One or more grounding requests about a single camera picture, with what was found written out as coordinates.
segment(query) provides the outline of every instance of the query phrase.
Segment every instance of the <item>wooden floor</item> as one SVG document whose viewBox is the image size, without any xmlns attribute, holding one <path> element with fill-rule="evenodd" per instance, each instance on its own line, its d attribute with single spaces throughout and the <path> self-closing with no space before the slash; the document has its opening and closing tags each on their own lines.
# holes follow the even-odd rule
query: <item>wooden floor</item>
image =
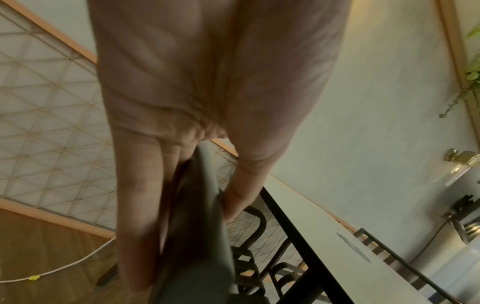
<svg viewBox="0 0 480 304">
<path fill-rule="evenodd" d="M 79 260 L 107 240 L 0 210 L 0 280 L 50 271 Z M 146 303 L 147 294 L 130 295 L 116 279 L 95 288 L 115 263 L 113 243 L 80 265 L 36 281 L 0 284 L 0 304 Z"/>
</svg>

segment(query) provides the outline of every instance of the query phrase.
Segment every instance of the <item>human hand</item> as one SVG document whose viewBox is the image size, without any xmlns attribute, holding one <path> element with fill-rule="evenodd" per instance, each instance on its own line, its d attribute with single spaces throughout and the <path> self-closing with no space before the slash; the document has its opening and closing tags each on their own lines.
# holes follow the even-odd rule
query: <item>human hand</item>
<svg viewBox="0 0 480 304">
<path fill-rule="evenodd" d="M 348 0 L 89 0 L 113 138 L 120 273 L 149 287 L 176 169 L 201 140 L 239 154 L 231 221 L 260 192 L 324 88 Z"/>
</svg>

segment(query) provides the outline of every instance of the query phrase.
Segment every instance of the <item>white table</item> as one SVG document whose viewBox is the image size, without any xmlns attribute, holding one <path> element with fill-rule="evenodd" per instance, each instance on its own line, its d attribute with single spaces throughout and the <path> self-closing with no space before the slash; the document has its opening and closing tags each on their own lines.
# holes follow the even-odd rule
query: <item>white table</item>
<svg viewBox="0 0 480 304">
<path fill-rule="evenodd" d="M 431 304 L 326 211 L 280 181 L 269 176 L 260 195 L 308 265 L 288 300 L 313 292 L 316 283 L 332 303 Z"/>
</svg>

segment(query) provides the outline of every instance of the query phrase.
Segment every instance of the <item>power cord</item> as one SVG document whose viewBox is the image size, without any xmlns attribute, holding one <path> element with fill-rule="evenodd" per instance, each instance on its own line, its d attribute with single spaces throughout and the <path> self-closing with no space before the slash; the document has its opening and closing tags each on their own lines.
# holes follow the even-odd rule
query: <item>power cord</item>
<svg viewBox="0 0 480 304">
<path fill-rule="evenodd" d="M 421 256 L 421 254 L 428 248 L 428 246 L 431 244 L 431 242 L 434 241 L 434 239 L 437 237 L 437 235 L 440 233 L 440 231 L 443 229 L 443 227 L 445 227 L 445 225 L 447 225 L 447 224 L 448 224 L 448 222 L 445 222 L 445 223 L 442 224 L 442 226 L 440 226 L 440 228 L 435 232 L 435 234 L 430 239 L 430 241 L 428 241 L 428 243 L 425 245 L 425 247 L 416 255 L 415 258 L 413 258 L 413 260 L 411 260 L 410 264 L 413 264 Z"/>
<path fill-rule="evenodd" d="M 87 255 L 86 257 L 84 257 L 83 259 L 80 259 L 80 260 L 78 260 L 78 261 L 76 261 L 76 262 L 70 263 L 70 264 L 65 265 L 65 266 L 63 266 L 63 267 L 60 267 L 60 268 L 57 268 L 57 269 L 55 269 L 55 270 L 52 270 L 52 271 L 49 271 L 49 272 L 45 272 L 45 273 L 42 273 L 42 274 L 36 274 L 36 275 L 29 276 L 29 277 L 18 278 L 18 279 L 15 279 L 15 280 L 0 281 L 0 284 L 15 283 L 15 282 L 21 282 L 21 281 L 36 281 L 36 280 L 38 280 L 41 276 L 44 276 L 44 275 L 47 275 L 47 274 L 52 274 L 52 273 L 54 273 L 54 272 L 63 270 L 63 269 L 68 268 L 68 267 L 70 267 L 70 266 L 80 264 L 81 262 L 85 261 L 86 259 L 88 259 L 88 258 L 91 257 L 92 255 L 94 255 L 95 253 L 97 253 L 97 252 L 99 252 L 100 250 L 102 250 L 103 248 L 105 248 L 108 244 L 110 244 L 110 243 L 113 242 L 114 240 L 115 240 L 115 238 L 110 239 L 108 242 L 106 242 L 105 244 L 103 244 L 102 246 L 100 246 L 97 250 L 95 250 L 94 252 L 90 253 L 89 255 Z"/>
</svg>

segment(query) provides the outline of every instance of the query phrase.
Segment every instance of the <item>brass light fixture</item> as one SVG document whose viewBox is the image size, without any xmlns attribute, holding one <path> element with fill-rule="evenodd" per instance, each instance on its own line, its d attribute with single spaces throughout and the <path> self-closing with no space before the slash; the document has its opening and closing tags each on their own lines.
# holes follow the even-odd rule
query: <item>brass light fixture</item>
<svg viewBox="0 0 480 304">
<path fill-rule="evenodd" d="M 452 177 L 445 183 L 447 187 L 450 187 L 467 171 L 480 163 L 480 154 L 472 151 L 459 153 L 457 149 L 450 149 L 445 153 L 443 159 L 456 163 L 455 168 L 451 171 Z"/>
</svg>

